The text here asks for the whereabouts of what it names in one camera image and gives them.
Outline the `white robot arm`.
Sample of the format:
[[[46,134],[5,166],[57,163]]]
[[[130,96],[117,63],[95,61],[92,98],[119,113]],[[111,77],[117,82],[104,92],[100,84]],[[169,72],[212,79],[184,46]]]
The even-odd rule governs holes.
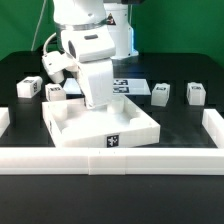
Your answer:
[[[103,0],[53,0],[59,51],[47,52],[45,42],[43,66],[54,83],[64,80],[63,70],[76,78],[85,96],[86,106],[107,105],[113,95],[115,44],[106,24]]]

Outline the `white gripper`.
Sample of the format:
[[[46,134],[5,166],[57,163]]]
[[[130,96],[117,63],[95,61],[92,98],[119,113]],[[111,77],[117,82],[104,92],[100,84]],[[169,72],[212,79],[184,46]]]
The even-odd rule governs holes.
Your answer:
[[[85,96],[86,106],[107,105],[113,95],[113,64],[110,59],[79,64],[77,82]]]

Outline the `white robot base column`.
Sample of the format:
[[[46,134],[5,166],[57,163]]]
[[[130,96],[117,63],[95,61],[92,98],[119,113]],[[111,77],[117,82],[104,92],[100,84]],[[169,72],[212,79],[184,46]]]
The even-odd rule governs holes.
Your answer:
[[[120,0],[104,0],[107,27],[116,47],[114,60],[138,55],[134,49],[134,30],[128,20],[128,6]]]

